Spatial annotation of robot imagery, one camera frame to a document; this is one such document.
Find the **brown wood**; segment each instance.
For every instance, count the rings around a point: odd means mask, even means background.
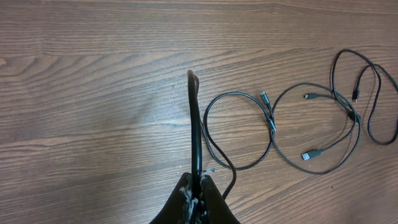
[[[188,69],[201,81],[202,114],[227,91],[275,101],[294,83],[327,86],[343,48],[398,80],[397,21],[393,0],[0,1],[0,223],[148,223],[190,171]],[[338,64],[348,98],[363,65],[348,54]],[[389,139],[398,98],[382,80],[373,130]],[[370,71],[361,81],[362,117],[374,82]],[[346,116],[331,100],[304,101],[310,91],[280,102],[276,140],[323,170],[349,139],[314,161],[300,154],[334,140]],[[215,104],[209,122],[237,166],[269,140],[259,108],[241,98]],[[242,223],[398,223],[397,146],[375,145],[365,124],[352,158],[323,176],[273,149],[238,172],[226,201]],[[203,160],[224,191],[231,171],[205,148]]]

